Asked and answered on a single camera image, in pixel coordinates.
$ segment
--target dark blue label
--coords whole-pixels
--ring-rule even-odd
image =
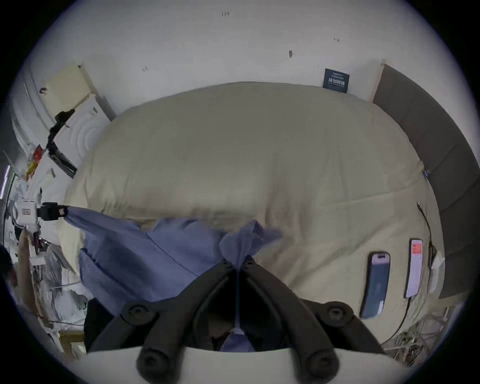
[[[324,76],[324,88],[347,93],[349,78],[350,75],[346,73],[327,68]]]

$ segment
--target white wall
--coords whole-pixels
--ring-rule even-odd
[[[322,85],[325,68],[349,73],[348,92],[368,99],[385,59],[442,105],[480,160],[479,118],[463,74],[406,3],[237,3],[81,1],[43,36],[27,65],[38,87],[70,63],[83,65],[120,114],[212,84]]]

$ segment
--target phone screen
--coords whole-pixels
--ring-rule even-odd
[[[369,257],[367,285],[360,311],[362,319],[378,316],[382,313],[387,295],[390,275],[390,255],[386,252],[372,253]]]

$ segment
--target beige comforter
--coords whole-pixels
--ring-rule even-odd
[[[319,87],[238,83],[165,97],[114,120],[79,169],[65,203],[135,220],[201,217],[234,230],[251,219],[283,240],[258,263],[301,298],[343,301],[356,314],[372,251],[391,255],[380,342],[402,323],[410,238],[424,241],[420,293],[402,329],[425,313],[428,229],[443,251],[438,207],[401,128],[376,105]],[[78,269],[80,232],[58,233]]]

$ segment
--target person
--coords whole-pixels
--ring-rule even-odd
[[[28,328],[42,346],[59,360],[64,354],[56,347],[52,338],[42,328],[38,316],[39,311],[35,303],[32,274],[30,269],[30,233],[24,229],[18,243],[18,263],[16,268],[8,251],[0,245],[0,275],[16,304],[17,311],[27,324]]]

